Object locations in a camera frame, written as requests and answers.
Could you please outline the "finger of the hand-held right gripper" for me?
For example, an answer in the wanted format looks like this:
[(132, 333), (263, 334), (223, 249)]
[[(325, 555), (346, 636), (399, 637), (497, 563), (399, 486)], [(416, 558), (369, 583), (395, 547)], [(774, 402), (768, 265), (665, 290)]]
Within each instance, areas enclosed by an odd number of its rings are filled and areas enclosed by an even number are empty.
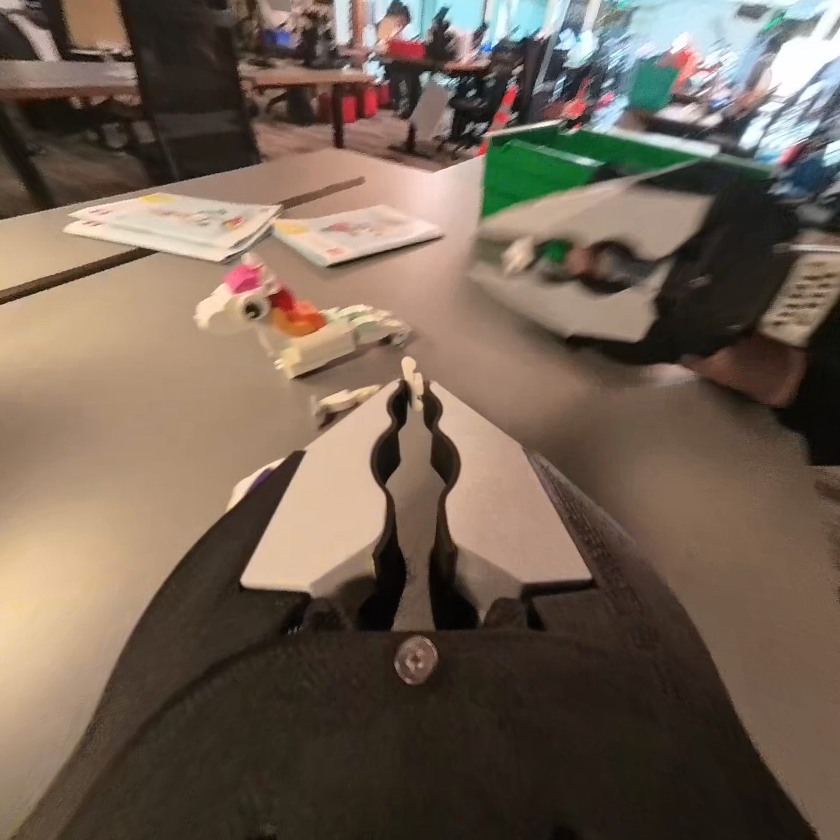
[(468, 279), (504, 308), (564, 338), (635, 343), (658, 318), (659, 270), (635, 287), (599, 295), (578, 281), (545, 282), (533, 273), (503, 276), (495, 269), (469, 269)]
[(699, 177), (692, 189), (688, 180), (688, 167), (680, 167), (511, 206), (479, 222), (476, 260), (501, 263), (504, 250), (521, 237), (538, 243), (534, 263), (565, 263), (609, 244), (646, 261), (666, 257), (700, 230), (715, 199), (715, 184)]

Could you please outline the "lego instruction booklet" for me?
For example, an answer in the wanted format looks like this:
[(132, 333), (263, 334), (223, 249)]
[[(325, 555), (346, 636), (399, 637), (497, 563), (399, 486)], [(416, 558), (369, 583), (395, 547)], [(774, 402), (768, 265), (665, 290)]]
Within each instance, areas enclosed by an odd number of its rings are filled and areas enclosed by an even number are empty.
[(201, 245), (172, 236), (146, 233), (84, 220), (70, 222), (67, 226), (64, 226), (63, 233), (114, 245), (131, 246), (162, 254), (221, 264), (241, 256), (246, 251), (252, 249), (268, 237), (269, 230), (265, 228), (256, 235), (248, 237), (244, 242), (230, 247)]
[(281, 218), (274, 236), (315, 266), (331, 268), (441, 239), (444, 231), (387, 205), (311, 218)]
[(148, 235), (191, 245), (230, 250), (261, 235), (282, 205), (226, 203), (155, 192), (70, 213), (102, 233)]

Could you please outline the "white lego leg assembly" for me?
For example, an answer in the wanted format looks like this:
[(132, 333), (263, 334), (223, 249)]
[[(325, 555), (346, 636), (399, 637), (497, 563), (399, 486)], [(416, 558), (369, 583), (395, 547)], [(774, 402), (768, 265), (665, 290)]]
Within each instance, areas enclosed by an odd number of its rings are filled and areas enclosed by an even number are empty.
[(355, 389), (342, 389), (321, 397), (313, 395), (310, 399), (310, 414), (316, 427), (324, 427), (337, 415), (351, 411), (367, 402), (373, 396), (376, 396), (382, 388), (383, 385), (375, 384)]

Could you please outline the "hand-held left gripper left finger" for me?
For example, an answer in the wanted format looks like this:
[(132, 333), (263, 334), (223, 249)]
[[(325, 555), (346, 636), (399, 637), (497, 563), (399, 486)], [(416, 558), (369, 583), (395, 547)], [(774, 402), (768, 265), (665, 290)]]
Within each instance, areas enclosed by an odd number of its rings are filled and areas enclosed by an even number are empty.
[(385, 385), (300, 453), (240, 584), (253, 591), (335, 597), (399, 577), (395, 503), (407, 387)]

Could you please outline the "person's right hand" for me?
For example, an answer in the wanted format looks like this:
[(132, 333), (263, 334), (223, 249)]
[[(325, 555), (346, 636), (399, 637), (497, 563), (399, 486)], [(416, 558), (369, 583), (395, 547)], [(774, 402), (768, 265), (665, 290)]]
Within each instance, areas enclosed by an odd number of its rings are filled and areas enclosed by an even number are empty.
[(793, 403), (807, 368), (803, 349), (751, 335), (707, 357), (686, 354), (679, 365), (756, 403), (782, 408)]

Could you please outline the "green plastic bin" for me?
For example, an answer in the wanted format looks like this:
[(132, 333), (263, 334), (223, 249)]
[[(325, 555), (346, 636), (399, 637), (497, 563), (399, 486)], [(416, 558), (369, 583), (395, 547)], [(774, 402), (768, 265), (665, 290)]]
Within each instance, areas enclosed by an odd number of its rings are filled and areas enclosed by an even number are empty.
[(555, 193), (680, 167), (688, 167), (692, 189), (701, 176), (720, 182), (729, 172), (765, 185), (774, 181), (771, 165), (719, 144), (624, 129), (566, 129), (559, 122), (489, 133), (479, 150), (485, 166), (480, 218)]

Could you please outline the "grey desk panel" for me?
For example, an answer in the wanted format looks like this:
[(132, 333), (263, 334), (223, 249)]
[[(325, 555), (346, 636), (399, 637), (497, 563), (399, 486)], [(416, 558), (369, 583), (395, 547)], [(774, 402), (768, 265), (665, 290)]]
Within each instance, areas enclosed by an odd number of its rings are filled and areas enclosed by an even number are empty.
[(408, 139), (427, 142), (436, 135), (448, 108), (450, 94), (446, 87), (429, 81), (408, 118)]

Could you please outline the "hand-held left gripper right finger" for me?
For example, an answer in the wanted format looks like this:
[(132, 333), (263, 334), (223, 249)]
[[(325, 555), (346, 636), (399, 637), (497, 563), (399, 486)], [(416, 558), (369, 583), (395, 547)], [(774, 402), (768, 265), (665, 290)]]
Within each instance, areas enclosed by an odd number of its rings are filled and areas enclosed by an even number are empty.
[(429, 554), (435, 622), (482, 622), (500, 599), (577, 592), (593, 577), (532, 458), (436, 382), (423, 399), (444, 487)]

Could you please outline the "rainbow lego disc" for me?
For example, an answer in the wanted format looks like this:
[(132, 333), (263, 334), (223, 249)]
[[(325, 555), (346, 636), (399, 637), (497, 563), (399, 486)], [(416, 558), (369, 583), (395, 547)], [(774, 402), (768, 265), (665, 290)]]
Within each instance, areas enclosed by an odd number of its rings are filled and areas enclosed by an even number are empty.
[(255, 470), (253, 473), (241, 479), (232, 489), (231, 494), (227, 500), (225, 511), (230, 511), (239, 504), (239, 502), (246, 497), (253, 489), (268, 478), (279, 466), (281, 466), (285, 458), (279, 458), (269, 462), (266, 465)]

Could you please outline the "white lego unicorn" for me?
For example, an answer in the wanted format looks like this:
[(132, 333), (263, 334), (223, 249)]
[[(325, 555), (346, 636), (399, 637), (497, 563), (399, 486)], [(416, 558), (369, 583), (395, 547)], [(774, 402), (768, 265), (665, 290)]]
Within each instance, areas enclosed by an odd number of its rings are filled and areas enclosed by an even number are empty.
[(265, 261), (245, 253), (222, 283), (196, 305), (205, 332), (251, 332), (273, 367), (294, 380), (376, 344), (402, 345), (411, 327), (393, 312), (366, 304), (319, 308), (297, 296)]

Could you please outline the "black mesh chair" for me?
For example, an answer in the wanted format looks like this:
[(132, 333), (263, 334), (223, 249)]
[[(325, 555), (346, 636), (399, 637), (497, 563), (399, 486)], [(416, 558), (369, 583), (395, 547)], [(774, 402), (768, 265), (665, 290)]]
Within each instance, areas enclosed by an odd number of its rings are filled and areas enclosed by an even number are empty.
[(140, 110), (126, 127), (153, 184), (257, 165), (228, 2), (121, 1)]

